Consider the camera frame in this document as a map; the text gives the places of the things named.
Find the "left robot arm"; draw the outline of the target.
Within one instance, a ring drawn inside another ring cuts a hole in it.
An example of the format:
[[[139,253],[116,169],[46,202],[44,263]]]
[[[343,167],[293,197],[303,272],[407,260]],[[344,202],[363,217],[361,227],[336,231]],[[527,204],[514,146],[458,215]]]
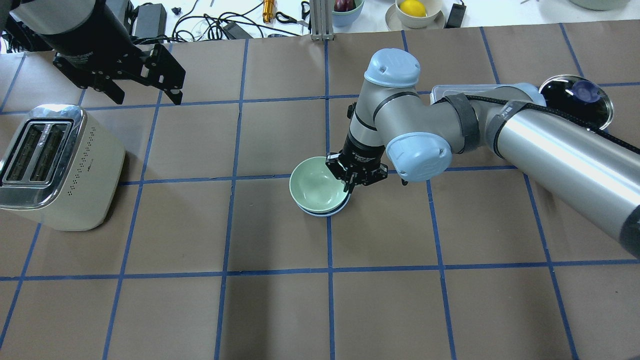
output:
[[[182,103],[185,69],[162,44],[138,48],[104,0],[14,0],[9,13],[55,50],[53,64],[76,87],[121,105],[117,81],[132,80]]]

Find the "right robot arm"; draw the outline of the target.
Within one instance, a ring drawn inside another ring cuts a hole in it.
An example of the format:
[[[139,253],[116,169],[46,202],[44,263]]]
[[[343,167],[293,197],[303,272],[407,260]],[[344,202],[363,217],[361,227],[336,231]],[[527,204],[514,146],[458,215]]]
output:
[[[400,48],[374,53],[350,105],[343,148],[318,169],[346,196],[388,176],[387,154],[403,183],[427,182],[455,154],[485,146],[533,178],[639,257],[639,149],[597,126],[547,107],[528,83],[459,91],[426,105],[415,91],[418,59]]]

